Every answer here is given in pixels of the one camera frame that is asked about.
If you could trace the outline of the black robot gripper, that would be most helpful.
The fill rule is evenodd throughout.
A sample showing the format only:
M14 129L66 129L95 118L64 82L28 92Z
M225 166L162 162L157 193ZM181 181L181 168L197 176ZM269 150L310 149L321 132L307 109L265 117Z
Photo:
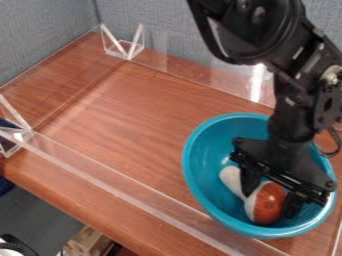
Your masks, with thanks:
M251 195L265 177L289 189L283 216L293 218L306 202L325 206L337 182L310 154L310 143L235 137L231 160L241 167L242 193Z

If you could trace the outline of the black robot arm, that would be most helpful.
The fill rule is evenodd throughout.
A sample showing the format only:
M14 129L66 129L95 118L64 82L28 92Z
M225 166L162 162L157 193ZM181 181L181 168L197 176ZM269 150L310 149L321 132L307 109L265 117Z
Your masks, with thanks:
M342 51L306 16L302 0L186 0L213 55L235 65L267 67L274 74L275 109L265 140L237 137L233 160L242 168L242 192L263 177L289 189L282 213L306 203L324 206L337 182L314 162L314 137L342 138Z

